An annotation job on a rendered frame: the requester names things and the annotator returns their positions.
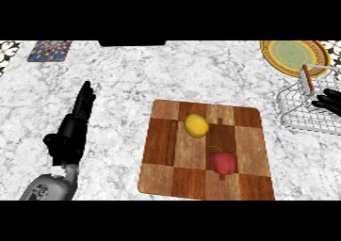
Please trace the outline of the yellow lemon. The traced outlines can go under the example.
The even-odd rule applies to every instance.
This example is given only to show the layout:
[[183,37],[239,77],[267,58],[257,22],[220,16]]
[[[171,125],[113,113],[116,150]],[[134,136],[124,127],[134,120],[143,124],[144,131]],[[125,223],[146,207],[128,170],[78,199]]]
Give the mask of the yellow lemon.
[[193,137],[203,137],[208,132],[206,119],[199,114],[190,114],[183,121],[183,127],[186,132]]

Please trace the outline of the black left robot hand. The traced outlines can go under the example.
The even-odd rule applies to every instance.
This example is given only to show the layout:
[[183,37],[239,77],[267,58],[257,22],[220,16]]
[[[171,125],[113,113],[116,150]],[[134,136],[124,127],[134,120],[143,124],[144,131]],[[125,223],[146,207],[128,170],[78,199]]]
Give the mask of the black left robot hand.
[[87,124],[91,115],[96,94],[85,81],[78,92],[72,112],[60,122],[59,131],[47,134],[43,142],[53,158],[53,165],[80,164],[85,150]]

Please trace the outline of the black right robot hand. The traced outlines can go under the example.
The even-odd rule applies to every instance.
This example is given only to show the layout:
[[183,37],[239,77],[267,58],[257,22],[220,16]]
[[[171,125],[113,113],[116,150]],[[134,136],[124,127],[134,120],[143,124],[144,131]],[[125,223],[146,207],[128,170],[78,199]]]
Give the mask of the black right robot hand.
[[311,104],[341,117],[341,91],[326,88],[324,94],[317,96],[317,100]]

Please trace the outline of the yellow green patterned plate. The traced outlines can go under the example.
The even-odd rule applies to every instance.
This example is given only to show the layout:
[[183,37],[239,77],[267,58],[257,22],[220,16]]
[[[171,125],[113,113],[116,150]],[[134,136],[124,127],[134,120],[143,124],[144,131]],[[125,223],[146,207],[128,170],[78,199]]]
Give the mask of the yellow green patterned plate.
[[262,40],[259,50],[270,65],[293,77],[304,64],[330,65],[329,51],[317,40]]

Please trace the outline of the checkered wooden cutting board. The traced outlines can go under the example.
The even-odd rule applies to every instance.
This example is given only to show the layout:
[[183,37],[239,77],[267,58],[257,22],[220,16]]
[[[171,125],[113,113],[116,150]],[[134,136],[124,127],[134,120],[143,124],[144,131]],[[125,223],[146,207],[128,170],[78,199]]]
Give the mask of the checkered wooden cutting board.
[[[183,121],[199,114],[208,122],[193,137]],[[231,175],[211,170],[211,145],[231,152]],[[196,200],[270,200],[274,189],[259,112],[252,107],[153,101],[137,189]]]

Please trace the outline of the red bell pepper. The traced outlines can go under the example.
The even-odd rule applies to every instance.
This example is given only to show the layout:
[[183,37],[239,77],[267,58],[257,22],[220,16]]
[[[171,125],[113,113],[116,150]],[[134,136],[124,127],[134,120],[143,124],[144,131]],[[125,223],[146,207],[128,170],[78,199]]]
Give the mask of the red bell pepper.
[[231,152],[223,151],[217,146],[211,145],[215,153],[209,154],[211,170],[220,175],[231,175],[236,169],[236,159]]

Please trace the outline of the black appliance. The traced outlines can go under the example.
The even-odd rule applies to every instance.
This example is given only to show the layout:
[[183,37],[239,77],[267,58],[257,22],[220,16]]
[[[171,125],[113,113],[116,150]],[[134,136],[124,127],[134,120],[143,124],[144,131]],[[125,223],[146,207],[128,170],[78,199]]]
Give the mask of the black appliance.
[[167,40],[99,40],[103,47],[161,46]]

